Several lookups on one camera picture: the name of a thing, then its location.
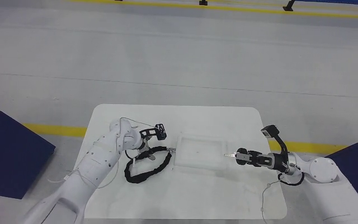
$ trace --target wire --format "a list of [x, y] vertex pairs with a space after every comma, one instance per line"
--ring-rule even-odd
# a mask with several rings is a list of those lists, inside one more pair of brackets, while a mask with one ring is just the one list
[[[66, 170], [66, 171], [69, 172], [69, 173], [66, 174], [66, 176], [70, 176], [74, 172], [74, 170]], [[50, 179], [47, 178], [47, 181], [50, 182], [50, 183], [53, 183], [53, 184], [57, 184], [57, 183], [64, 182], [65, 178], [62, 178], [61, 180], [57, 180], [57, 181], [50, 180]]]
[[125, 155], [127, 156], [128, 159], [130, 159], [130, 160], [133, 159], [133, 158], [131, 158], [131, 157], [128, 155], [127, 150], [124, 150], [124, 153], [125, 153]]
[[133, 120], [133, 119], [130, 119], [130, 118], [126, 118], [126, 117], [124, 117], [124, 116], [122, 116], [120, 119], [122, 119], [122, 118], [125, 118], [125, 119], [127, 119], [127, 120], [131, 120], [132, 122], [136, 122], [136, 123], [138, 123], [138, 124], [144, 124], [144, 125], [147, 125], [147, 126], [149, 126], [149, 127], [156, 128], [156, 129], [159, 130], [159, 128], [157, 128], [157, 127], [155, 127], [155, 126], [152, 126], [152, 125], [150, 125], [150, 124], [146, 124], [146, 123], [143, 123], [143, 122], [138, 122], [138, 121], [136, 121], [136, 120]]
[[265, 193], [265, 191], [266, 191], [268, 188], [270, 188], [270, 186], [271, 186], [272, 184], [275, 184], [275, 183], [280, 182], [281, 179], [279, 179], [279, 180], [277, 180], [277, 181], [275, 181], [275, 182], [272, 182], [272, 183], [267, 184], [267, 187], [266, 187], [266, 188], [263, 190], [263, 192], [262, 192], [261, 214], [262, 214], [262, 219], [263, 219], [263, 221], [265, 222], [265, 224], [267, 224], [267, 222], [266, 222], [266, 220], [265, 220], [265, 218], [264, 218], [264, 216], [263, 216], [263, 194]]
[[[147, 126], [150, 126], [150, 127], [152, 127], [152, 128], [156, 128], [156, 129], [159, 130], [159, 128], [157, 128], [157, 127], [155, 127], [155, 126], [152, 126], [152, 125], [150, 125], [150, 124], [146, 124], [146, 123], [143, 123], [143, 122], [138, 122], [138, 121], [136, 121], [136, 120], [133, 120], [133, 119], [130, 119], [130, 118], [126, 118], [126, 117], [124, 117], [124, 116], [122, 116], [119, 120], [121, 121], [122, 118], [127, 119], [127, 120], [131, 120], [132, 122], [136, 122], [136, 123], [139, 123], [139, 124], [144, 124], [144, 125], [147, 125]], [[129, 159], [132, 160], [132, 158], [130, 158], [129, 155], [127, 154], [127, 151], [125, 150], [124, 152], [125, 152], [126, 156], [127, 156]], [[116, 147], [116, 155], [118, 155], [118, 154], [119, 154], [118, 148]], [[105, 188], [106, 186], [110, 185], [110, 184], [114, 181], [114, 179], [117, 177], [118, 171], [119, 171], [119, 158], [118, 158], [118, 160], [117, 160], [117, 171], [116, 171], [116, 174], [114, 175], [114, 177], [112, 178], [112, 180], [109, 181], [107, 184], [105, 184], [105, 185], [103, 185], [103, 186], [97, 187], [97, 189], [102, 189], [102, 188]], [[79, 176], [81, 177], [82, 181], [83, 181], [85, 184], [87, 184], [87, 182], [84, 180], [85, 177], [82, 176], [80, 170], [75, 169], [75, 170], [72, 170], [72, 171], [69, 171], [69, 172], [70, 172], [70, 173], [67, 174], [67, 176], [71, 176], [71, 175], [74, 174], [75, 172], [78, 172], [78, 174], [79, 174]], [[62, 180], [59, 180], [59, 181], [52, 181], [52, 180], [47, 179], [47, 181], [50, 182], [50, 183], [61, 183], [61, 182], [65, 181], [65, 179], [62, 179]]]

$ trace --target yellow floor line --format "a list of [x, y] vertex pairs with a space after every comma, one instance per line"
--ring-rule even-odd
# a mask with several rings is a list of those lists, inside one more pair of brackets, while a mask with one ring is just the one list
[[56, 136], [70, 136], [70, 137], [84, 137], [87, 128], [85, 127], [71, 127], [59, 125], [44, 125], [44, 124], [23, 124], [26, 128], [35, 132], [36, 134], [53, 134]]
[[336, 18], [358, 18], [358, 15], [323, 13], [323, 12], [286, 12], [284, 10], [266, 10], [258, 8], [239, 8], [231, 6], [199, 6], [195, 4], [179, 4], [179, 3], [163, 3], [163, 2], [128, 2], [115, 0], [69, 0], [70, 2], [84, 3], [104, 3], [104, 4], [124, 4], [131, 6], [152, 6], [152, 7], [173, 7], [173, 8], [194, 8], [201, 10], [222, 10], [222, 11], [239, 11], [239, 12], [256, 12], [281, 15], [297, 15], [297, 16], [319, 16], [319, 17], [336, 17]]
[[[276, 3], [261, 3], [261, 2], [242, 2], [235, 0], [208, 0], [208, 2], [219, 2], [219, 3], [231, 3], [231, 4], [245, 4], [249, 6], [270, 6], [270, 7], [282, 7], [286, 4], [276, 4]], [[293, 8], [312, 8], [318, 10], [343, 10], [343, 11], [358, 11], [358, 7], [339, 7], [339, 6], [302, 6], [294, 5]]]
[[[44, 124], [23, 124], [28, 129], [37, 134], [52, 134], [56, 136], [68, 137], [84, 137], [87, 128], [85, 127], [71, 127], [60, 125], [44, 125]], [[309, 142], [285, 142], [290, 152], [307, 152], [319, 154], [332, 154], [347, 146], [333, 145], [333, 144], [316, 144]], [[276, 141], [269, 141], [271, 150], [281, 150]]]

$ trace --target clear container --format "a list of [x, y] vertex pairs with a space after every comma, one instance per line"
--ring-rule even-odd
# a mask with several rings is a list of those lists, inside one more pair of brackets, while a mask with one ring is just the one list
[[215, 137], [181, 134], [178, 137], [175, 166], [208, 170], [225, 170], [227, 142]]

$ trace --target white table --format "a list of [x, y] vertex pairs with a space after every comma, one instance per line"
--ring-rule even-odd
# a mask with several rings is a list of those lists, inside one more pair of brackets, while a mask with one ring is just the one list
[[[267, 139], [261, 133], [262, 122], [254, 108], [209, 106], [99, 105], [92, 114], [86, 136], [77, 157], [81, 160], [93, 142], [109, 131], [112, 120], [121, 116], [149, 124], [163, 123], [168, 137], [152, 138], [149, 145], [175, 147], [180, 133], [219, 137], [228, 141], [229, 152], [240, 147], [269, 153]], [[148, 128], [140, 125], [139, 129]], [[153, 169], [166, 153], [156, 153], [156, 160], [137, 163], [135, 172]], [[108, 187], [96, 190], [89, 200], [85, 218], [138, 219], [261, 219], [261, 194], [267, 183], [277, 180], [276, 171], [251, 165], [239, 166], [227, 157], [228, 170], [194, 169], [169, 165], [141, 184], [125, 180], [126, 156], [119, 160], [119, 173]], [[116, 167], [102, 182], [108, 183]], [[265, 218], [282, 219], [287, 207], [280, 184], [265, 192]]]

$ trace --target gray floor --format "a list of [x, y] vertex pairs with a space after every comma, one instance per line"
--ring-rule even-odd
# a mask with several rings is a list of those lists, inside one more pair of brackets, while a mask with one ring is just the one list
[[[19, 122], [85, 127], [103, 103], [253, 106], [287, 141], [357, 141], [357, 20], [11, 4], [23, 8], [0, 8], [0, 109]], [[15, 223], [58, 187], [47, 178], [58, 180], [74, 165], [82, 139], [44, 137], [56, 154], [24, 200], [0, 198], [1, 223]], [[275, 223], [319, 223], [300, 187], [282, 188], [288, 215]]]

